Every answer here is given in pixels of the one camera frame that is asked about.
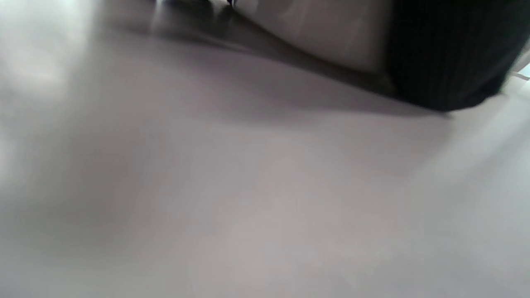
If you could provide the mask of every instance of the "white fabric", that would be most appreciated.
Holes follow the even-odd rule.
[[[235,9],[286,42],[348,68],[383,67],[392,0],[237,0]]]

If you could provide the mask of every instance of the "black pinstripe fabric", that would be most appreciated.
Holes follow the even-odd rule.
[[[530,36],[530,0],[396,0],[388,72],[401,98],[450,111],[499,92]]]

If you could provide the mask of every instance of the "dark striped fabric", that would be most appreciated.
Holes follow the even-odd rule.
[[[499,92],[530,36],[530,0],[395,0],[387,52],[407,102],[439,111]]]

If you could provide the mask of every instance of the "gray floor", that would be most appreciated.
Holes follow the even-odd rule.
[[[0,0],[0,297],[530,295],[524,95],[432,113],[182,3]]]

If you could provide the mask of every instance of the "floor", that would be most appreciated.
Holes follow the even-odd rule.
[[[430,112],[190,1],[0,0],[1,297],[530,296],[530,91]]]

